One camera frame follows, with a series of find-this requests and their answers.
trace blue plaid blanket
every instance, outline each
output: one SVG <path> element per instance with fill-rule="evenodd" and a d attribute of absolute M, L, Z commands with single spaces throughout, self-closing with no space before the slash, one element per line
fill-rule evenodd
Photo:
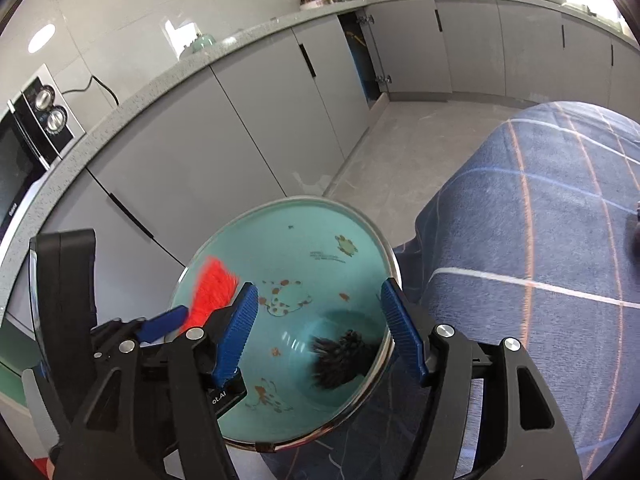
<path fill-rule="evenodd" d="M 496 129 L 396 249 L 411 301 L 472 339 L 516 336 L 554 394 L 585 476 L 640 402 L 640 125 L 594 105 L 529 108 Z M 471 469 L 474 384 L 458 473 Z M 396 480 L 426 393 L 397 356 L 347 423 L 263 456 L 281 480 Z"/>

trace microwave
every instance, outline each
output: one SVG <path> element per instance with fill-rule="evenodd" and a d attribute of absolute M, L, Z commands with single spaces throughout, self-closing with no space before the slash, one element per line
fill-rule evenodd
<path fill-rule="evenodd" d="M 6 104 L 0 116 L 0 256 L 26 202 L 82 135 L 46 65 Z"/>

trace black cable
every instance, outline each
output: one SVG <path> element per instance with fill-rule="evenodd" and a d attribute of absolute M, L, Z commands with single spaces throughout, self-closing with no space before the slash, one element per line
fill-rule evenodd
<path fill-rule="evenodd" d="M 102 81 L 100 81 L 95 75 L 91 74 L 91 77 L 89 78 L 89 83 L 87 86 L 85 86 L 84 88 L 75 88 L 73 90 L 65 90 L 64 92 L 62 92 L 62 95 L 64 94 L 71 94 L 71 92 L 86 92 L 89 89 L 89 86 L 91 86 L 91 82 L 95 79 L 95 82 L 98 83 L 98 85 L 100 85 L 102 88 L 104 88 L 107 92 L 109 92 L 111 94 L 111 97 L 113 97 L 113 100 L 116 101 L 116 106 L 120 106 L 120 101 L 118 101 L 118 98 L 116 97 L 116 94 L 113 93 L 113 91 L 111 90 L 111 88 L 109 88 L 107 85 L 105 85 Z"/>

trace red brush bristles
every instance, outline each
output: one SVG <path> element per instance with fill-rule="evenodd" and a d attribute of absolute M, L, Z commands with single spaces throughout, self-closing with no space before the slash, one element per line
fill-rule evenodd
<path fill-rule="evenodd" d="M 214 310 L 229 306 L 239 281 L 219 259 L 209 258 L 198 277 L 189 317 L 180 333 L 195 326 L 203 326 Z"/>

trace tile floor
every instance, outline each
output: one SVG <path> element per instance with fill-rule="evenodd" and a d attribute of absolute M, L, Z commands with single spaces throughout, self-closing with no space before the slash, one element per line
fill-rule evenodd
<path fill-rule="evenodd" d="M 353 205 L 393 247 L 415 217 L 498 125 L 520 110 L 451 101 L 391 102 L 326 195 Z"/>

